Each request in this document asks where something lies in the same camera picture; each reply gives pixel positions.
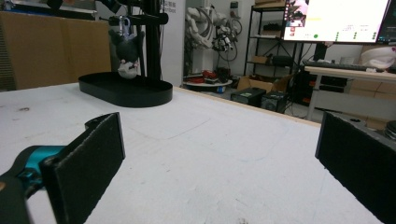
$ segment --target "desk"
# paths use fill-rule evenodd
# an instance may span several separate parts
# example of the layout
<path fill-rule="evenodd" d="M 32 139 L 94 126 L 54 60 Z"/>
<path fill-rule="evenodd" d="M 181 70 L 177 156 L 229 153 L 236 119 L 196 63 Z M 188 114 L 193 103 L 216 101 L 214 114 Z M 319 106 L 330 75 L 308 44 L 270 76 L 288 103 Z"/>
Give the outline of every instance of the desk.
<path fill-rule="evenodd" d="M 0 93 L 0 173 L 32 145 L 67 145 L 120 112 L 126 159 L 87 223 L 380 223 L 315 158 L 319 124 L 174 88 L 126 108 L 78 84 Z M 35 223 L 54 223 L 45 191 Z"/>
<path fill-rule="evenodd" d="M 395 101 L 319 90 L 320 81 L 323 76 L 396 83 L 395 74 L 368 73 L 311 66 L 306 66 L 304 70 L 310 72 L 311 75 L 318 76 L 308 108 L 308 115 L 306 117 L 308 120 L 312 119 L 315 107 L 371 116 L 379 119 L 396 119 Z"/>

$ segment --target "monitor screen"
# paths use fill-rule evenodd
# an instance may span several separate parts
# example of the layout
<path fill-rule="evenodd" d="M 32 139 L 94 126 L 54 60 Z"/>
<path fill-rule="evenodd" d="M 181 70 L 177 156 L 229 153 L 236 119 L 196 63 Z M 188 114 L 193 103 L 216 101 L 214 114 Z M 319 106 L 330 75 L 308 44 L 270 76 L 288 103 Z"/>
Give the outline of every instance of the monitor screen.
<path fill-rule="evenodd" d="M 286 0 L 284 40 L 375 43 L 389 0 Z"/>
<path fill-rule="evenodd" d="M 396 0 L 391 0 L 379 31 L 378 43 L 396 43 Z"/>

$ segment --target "cable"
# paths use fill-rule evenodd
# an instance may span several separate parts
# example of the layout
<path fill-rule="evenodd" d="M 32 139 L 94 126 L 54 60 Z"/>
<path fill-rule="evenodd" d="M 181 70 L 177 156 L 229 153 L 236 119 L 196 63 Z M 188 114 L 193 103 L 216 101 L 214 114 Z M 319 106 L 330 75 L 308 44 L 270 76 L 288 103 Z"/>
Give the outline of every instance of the cable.
<path fill-rule="evenodd" d="M 192 51 L 193 51 L 193 41 L 187 39 L 184 43 L 184 76 L 186 77 L 191 71 L 192 65 Z"/>
<path fill-rule="evenodd" d="M 309 45 L 308 50 L 306 51 L 306 53 L 303 56 L 301 56 L 301 58 L 305 57 L 305 55 L 308 53 L 308 51 L 311 49 L 311 47 L 312 47 L 312 44 Z"/>
<path fill-rule="evenodd" d="M 204 16 L 207 19 L 207 27 L 200 35 L 203 36 L 203 37 L 210 37 L 210 35 L 208 35 L 208 34 L 212 34 L 212 29 L 213 29 L 212 28 L 213 27 L 212 20 L 210 19 L 209 15 L 207 15 L 207 13 L 203 9 L 201 9 L 200 7 L 197 7 L 196 9 L 200 13 L 204 14 Z"/>
<path fill-rule="evenodd" d="M 119 2 L 118 0 L 115 0 L 117 4 L 119 4 L 120 6 L 125 8 L 125 11 L 128 11 L 128 7 L 124 4 L 122 4 L 121 2 Z"/>
<path fill-rule="evenodd" d="M 230 67 L 230 60 L 228 60 L 228 52 L 227 52 L 227 64 L 228 64 L 228 69 L 231 69 L 231 67 Z"/>
<path fill-rule="evenodd" d="M 219 67 L 219 61 L 220 61 L 220 52 L 218 52 L 219 56 L 218 56 L 218 64 L 216 64 L 216 69 Z"/>
<path fill-rule="evenodd" d="M 165 12 L 165 0 L 160 1 L 160 3 L 163 3 L 163 13 Z M 161 58 L 163 57 L 163 37 L 164 37 L 164 32 L 165 32 L 165 26 L 161 25 L 160 26 L 160 39 L 159 39 L 159 46 L 160 46 L 160 79 L 163 80 L 163 70 L 161 68 Z"/>
<path fill-rule="evenodd" d="M 316 54 L 312 55 L 311 57 L 309 57 L 309 58 L 308 58 L 308 61 L 309 61 L 311 58 L 313 58 L 313 57 L 317 56 L 318 54 L 321 54 L 321 53 L 323 53 L 325 50 L 327 50 L 327 49 L 329 49 L 329 48 L 331 48 L 331 47 L 332 47 L 332 46 L 329 46 L 329 47 L 327 47 L 326 49 L 324 49 L 324 50 L 321 50 L 320 52 L 318 52 L 318 53 L 316 53 Z"/>
<path fill-rule="evenodd" d="M 233 23 L 237 22 L 239 24 L 239 26 L 241 27 L 239 32 L 235 32 L 236 35 L 240 35 L 242 33 L 243 27 L 242 27 L 242 23 L 239 20 L 236 19 L 232 19 L 232 20 L 228 20 L 227 21 L 227 25 L 230 27 L 231 30 L 233 30 Z"/>
<path fill-rule="evenodd" d="M 219 52 L 219 56 L 220 56 L 220 58 L 222 59 L 222 60 L 224 60 L 224 61 L 226 61 L 226 62 L 232 62 L 232 61 L 234 61 L 235 59 L 236 59 L 236 57 L 238 56 L 238 47 L 236 46 L 236 44 L 235 44 L 235 42 L 233 42 L 233 45 L 234 45 L 234 49 L 235 49 L 235 55 L 233 56 L 233 58 L 232 59 L 228 59 L 228 54 L 229 54 L 229 50 L 226 52 L 226 54 L 227 54 L 227 58 L 225 59 L 221 54 L 220 54 L 220 52 Z"/>

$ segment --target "metal shelving unit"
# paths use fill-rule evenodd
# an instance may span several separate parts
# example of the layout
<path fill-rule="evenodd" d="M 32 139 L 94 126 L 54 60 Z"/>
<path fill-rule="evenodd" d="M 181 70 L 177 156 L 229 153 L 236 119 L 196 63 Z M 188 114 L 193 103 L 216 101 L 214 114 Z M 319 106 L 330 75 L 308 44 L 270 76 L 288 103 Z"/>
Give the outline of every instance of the metal shelving unit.
<path fill-rule="evenodd" d="M 289 53 L 289 50 L 287 50 L 284 45 L 283 45 L 283 40 L 279 37 L 266 37 L 266 36 L 262 36 L 262 18 L 263 18 L 263 14 L 265 12 L 280 12 L 280 11 L 284 11 L 285 8 L 284 7 L 251 7 L 250 10 L 250 20 L 249 20 L 249 27 L 248 27 L 248 38 L 247 38 L 247 51 L 246 51 L 246 56 L 245 56 L 245 68 L 244 68 L 244 75 L 247 74 L 247 67 L 249 63 L 253 64 L 253 74 L 256 74 L 256 65 L 261 64 L 261 65 L 266 65 L 266 63 L 255 63 L 253 61 L 251 61 L 248 56 L 249 56 L 249 49 L 250 49 L 250 45 L 251 45 L 251 40 L 252 39 L 256 39 L 257 43 L 256 43 L 256 47 L 255 47 L 255 52 L 254 55 L 258 55 L 259 54 L 259 47 L 261 42 L 263 41 L 270 41 L 270 40 L 275 40 L 275 44 L 269 48 L 267 51 L 264 52 L 264 54 L 262 54 L 263 56 L 267 55 L 269 52 L 271 52 L 273 49 L 276 49 L 276 55 L 279 54 L 279 51 L 281 49 L 283 49 L 287 55 L 289 55 L 293 61 L 295 61 L 295 57 L 296 57 L 296 52 L 297 52 L 297 42 L 289 42 L 291 44 L 293 44 L 293 50 L 292 53 Z M 252 20 L 253 20 L 253 14 L 254 13 L 260 13 L 260 20 L 259 20 L 259 28 L 257 29 L 257 33 L 252 35 Z M 293 71 L 294 66 L 298 65 L 297 63 L 292 63 L 290 65 L 290 74 Z M 276 66 L 274 66 L 274 76 L 276 75 Z"/>

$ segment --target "shelf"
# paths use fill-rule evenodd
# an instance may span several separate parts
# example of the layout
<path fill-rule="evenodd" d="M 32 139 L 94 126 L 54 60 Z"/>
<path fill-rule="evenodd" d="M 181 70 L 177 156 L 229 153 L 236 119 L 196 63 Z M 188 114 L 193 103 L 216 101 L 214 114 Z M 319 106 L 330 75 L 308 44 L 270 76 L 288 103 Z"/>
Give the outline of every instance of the shelf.
<path fill-rule="evenodd" d="M 78 4 L 77 6 L 69 6 L 64 4 L 59 10 L 53 10 L 47 4 L 26 1 L 26 0 L 14 0 L 14 1 L 4 1 L 5 11 L 10 12 L 25 12 L 29 14 L 39 14 L 44 16 L 55 16 L 69 19 L 79 19 L 95 21 L 97 17 L 97 11 L 95 9 L 94 3 L 92 4 Z"/>
<path fill-rule="evenodd" d="M 255 76 L 255 77 L 264 77 L 264 78 L 268 78 L 268 79 L 271 80 L 272 82 L 276 81 L 276 80 L 279 79 L 279 78 L 282 78 L 282 77 L 269 77 L 269 76 L 267 76 L 267 75 L 258 74 L 258 73 L 255 73 L 253 76 Z"/>
<path fill-rule="evenodd" d="M 253 64 L 252 65 L 253 66 L 253 70 L 252 70 L 253 74 L 256 73 L 256 68 L 260 64 L 265 65 L 265 66 L 274 67 L 274 77 L 276 76 L 276 68 L 283 67 L 283 63 L 276 63 L 276 65 L 268 65 L 266 63 L 254 63 L 250 58 L 251 55 L 269 55 L 271 53 L 274 56 L 280 56 L 280 55 L 282 55 L 282 53 L 280 52 L 282 50 L 282 51 L 285 51 L 287 56 L 291 57 L 292 61 L 293 61 L 293 64 L 291 64 L 291 62 L 290 62 L 290 66 L 286 67 L 286 68 L 289 68 L 289 74 L 291 74 L 293 72 L 294 65 L 298 65 L 295 62 L 295 58 L 296 58 L 296 53 L 297 53 L 297 45 L 299 44 L 299 42 L 284 41 L 282 38 L 279 37 L 281 35 L 281 31 L 265 30 L 265 33 L 264 33 L 262 30 L 263 29 L 262 19 L 263 19 L 263 15 L 265 15 L 265 12 L 271 12 L 271 11 L 280 11 L 281 12 L 281 11 L 285 10 L 285 6 L 282 4 L 281 4 L 281 6 L 270 5 L 270 4 L 268 4 L 267 6 L 268 7 L 255 7 L 255 6 L 251 7 L 249 27 L 248 27 L 247 51 L 246 51 L 246 56 L 245 56 L 244 75 L 248 75 L 247 74 L 248 64 Z M 255 17 L 259 20 L 259 25 L 257 26 L 257 28 L 252 28 L 252 23 L 255 23 L 255 22 L 253 22 L 253 14 L 255 14 L 255 13 L 260 14 L 259 18 Z M 259 51 L 259 49 L 264 49 L 264 48 L 261 48 L 261 46 L 264 46 L 265 44 L 269 44 L 271 46 L 266 46 L 265 52 L 262 52 L 261 50 Z M 285 46 L 288 44 L 292 44 L 293 49 L 286 49 Z"/>
<path fill-rule="evenodd" d="M 188 86 L 195 86 L 195 87 L 220 87 L 220 86 L 227 86 L 233 83 L 232 80 L 228 80 L 225 83 L 215 83 L 215 84 L 207 84 L 207 83 L 193 83 L 193 82 L 183 82 L 183 84 Z"/>
<path fill-rule="evenodd" d="M 255 12 L 284 11 L 285 7 L 253 7 L 252 10 Z"/>
<path fill-rule="evenodd" d="M 271 36 L 250 36 L 249 38 L 252 38 L 252 39 L 269 39 L 269 40 L 281 40 L 279 37 L 277 37 L 277 36 L 273 36 L 273 37 L 271 37 Z"/>

